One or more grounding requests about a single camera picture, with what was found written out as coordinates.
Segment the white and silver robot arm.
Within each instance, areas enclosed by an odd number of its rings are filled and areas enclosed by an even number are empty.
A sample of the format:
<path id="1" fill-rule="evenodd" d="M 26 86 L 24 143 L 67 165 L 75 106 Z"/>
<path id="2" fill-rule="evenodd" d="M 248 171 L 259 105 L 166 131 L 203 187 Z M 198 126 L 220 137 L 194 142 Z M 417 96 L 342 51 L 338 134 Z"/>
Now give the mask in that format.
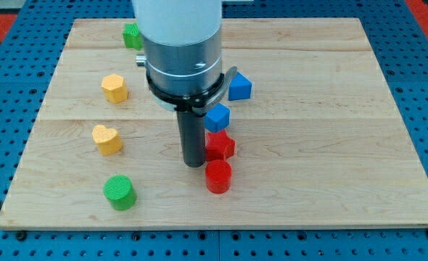
<path id="1" fill-rule="evenodd" d="M 149 89 L 162 107 L 204 116 L 237 68 L 223 70 L 221 0 L 133 0 Z"/>

